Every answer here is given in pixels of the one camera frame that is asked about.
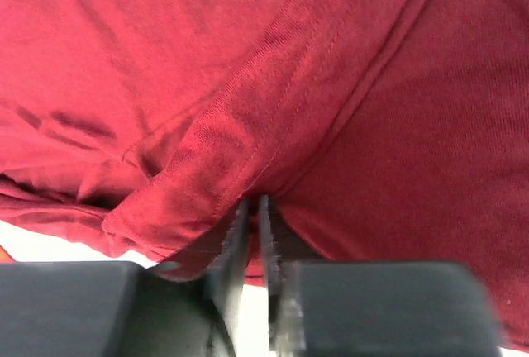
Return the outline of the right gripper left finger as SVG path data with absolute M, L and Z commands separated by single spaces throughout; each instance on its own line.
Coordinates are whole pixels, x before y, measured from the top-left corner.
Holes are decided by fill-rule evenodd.
M 1 266 L 4 356 L 233 356 L 249 203 L 156 266 Z

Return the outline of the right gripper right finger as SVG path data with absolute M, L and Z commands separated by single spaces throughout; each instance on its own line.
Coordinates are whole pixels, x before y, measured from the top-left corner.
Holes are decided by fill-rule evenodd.
M 333 262 L 259 202 L 278 356 L 498 356 L 503 330 L 482 283 L 446 261 Z

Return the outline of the dark red t shirt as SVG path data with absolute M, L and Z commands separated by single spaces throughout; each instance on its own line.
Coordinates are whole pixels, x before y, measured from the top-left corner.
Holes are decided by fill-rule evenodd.
M 1 218 L 161 260 L 269 194 L 450 259 L 528 348 L 528 0 L 1 0 Z

